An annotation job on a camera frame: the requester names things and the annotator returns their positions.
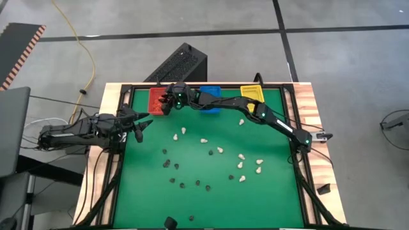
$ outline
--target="green table surface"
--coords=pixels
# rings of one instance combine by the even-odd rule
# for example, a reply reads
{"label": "green table surface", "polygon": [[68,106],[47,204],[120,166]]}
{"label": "green table surface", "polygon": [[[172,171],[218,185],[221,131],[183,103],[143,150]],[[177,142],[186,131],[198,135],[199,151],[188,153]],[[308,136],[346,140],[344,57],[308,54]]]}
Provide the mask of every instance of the green table surface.
{"label": "green table surface", "polygon": [[[263,93],[266,104],[283,113],[279,90]],[[240,96],[240,90],[223,89],[222,96]],[[148,97],[148,90],[136,90],[132,108],[147,112]],[[145,119],[153,123],[143,132],[143,142],[137,143],[133,134],[127,140],[115,228],[163,228],[167,217],[178,221],[181,228],[303,226],[294,170],[287,162],[287,137],[227,109],[202,114],[184,107],[168,116]],[[242,126],[240,119],[245,120]],[[182,127],[187,129],[185,135]],[[202,144],[201,138],[208,143]],[[224,149],[222,154],[217,146]],[[238,158],[240,153],[245,160]],[[171,165],[164,168],[167,159]],[[261,174],[256,174],[257,159],[264,160]],[[246,180],[240,183],[241,175]]]}

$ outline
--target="white cable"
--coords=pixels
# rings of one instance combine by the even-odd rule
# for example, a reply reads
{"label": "white cable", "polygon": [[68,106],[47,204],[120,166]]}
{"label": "white cable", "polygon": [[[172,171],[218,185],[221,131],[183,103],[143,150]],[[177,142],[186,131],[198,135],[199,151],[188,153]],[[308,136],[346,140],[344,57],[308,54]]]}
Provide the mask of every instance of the white cable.
{"label": "white cable", "polygon": [[56,119],[56,120],[59,120],[59,121],[64,121],[65,124],[68,125],[68,122],[66,120],[64,120],[64,119],[61,119],[61,118],[45,118],[45,119],[38,119],[38,120],[32,121],[32,122],[24,125],[24,128],[27,128],[28,126],[30,126],[30,125],[32,125],[34,123],[40,122],[40,121],[49,121],[49,120],[53,120],[53,119]]}

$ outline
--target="yellow bin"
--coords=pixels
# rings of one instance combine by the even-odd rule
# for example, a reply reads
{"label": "yellow bin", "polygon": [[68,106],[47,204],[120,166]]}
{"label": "yellow bin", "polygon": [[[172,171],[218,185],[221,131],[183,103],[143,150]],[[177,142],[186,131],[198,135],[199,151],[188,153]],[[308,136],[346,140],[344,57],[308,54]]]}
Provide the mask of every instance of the yellow bin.
{"label": "yellow bin", "polygon": [[[242,96],[264,102],[263,90],[260,85],[240,86],[240,92],[242,93]],[[253,104],[249,104],[247,107],[250,112],[253,112]]]}

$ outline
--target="blue bin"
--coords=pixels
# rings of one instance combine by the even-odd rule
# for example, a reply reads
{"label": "blue bin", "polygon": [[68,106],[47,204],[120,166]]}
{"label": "blue bin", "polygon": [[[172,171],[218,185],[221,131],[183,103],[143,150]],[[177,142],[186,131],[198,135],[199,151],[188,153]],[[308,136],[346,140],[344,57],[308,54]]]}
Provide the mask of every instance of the blue bin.
{"label": "blue bin", "polygon": [[[209,93],[213,96],[222,96],[222,88],[220,86],[200,86],[200,91]],[[210,110],[200,110],[204,114],[217,114],[220,112],[219,108],[214,108]]]}

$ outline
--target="concrete floor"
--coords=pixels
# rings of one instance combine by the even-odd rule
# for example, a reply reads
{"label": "concrete floor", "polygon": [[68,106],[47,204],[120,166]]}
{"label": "concrete floor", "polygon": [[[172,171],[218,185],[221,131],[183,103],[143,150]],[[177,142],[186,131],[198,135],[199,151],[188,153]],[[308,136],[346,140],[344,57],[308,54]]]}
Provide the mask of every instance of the concrete floor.
{"label": "concrete floor", "polygon": [[[57,1],[79,35],[120,35],[220,29],[277,29],[271,0],[71,0]],[[279,0],[286,28],[409,24],[400,0]],[[8,0],[0,27],[9,22],[47,25],[44,36],[71,36],[49,0]],[[288,34],[298,78],[312,82],[329,142],[346,218],[352,226],[408,229],[409,153],[392,147],[379,129],[382,118],[409,108],[409,30]],[[98,106],[106,82],[143,81],[181,43],[208,54],[209,81],[291,81],[279,34],[86,41],[96,79],[84,104]],[[38,43],[12,88],[70,102],[91,75],[91,63],[75,42]],[[27,122],[68,119],[73,107],[31,99]],[[89,113],[95,109],[86,109]],[[40,127],[26,130],[34,135]],[[405,135],[393,141],[409,147]],[[22,151],[43,161],[62,153]],[[84,157],[57,162],[82,172]],[[41,190],[49,182],[37,180]],[[66,227],[79,189],[56,183],[36,201],[35,229]],[[64,193],[64,200],[58,197]],[[45,200],[51,199],[52,206]]]}

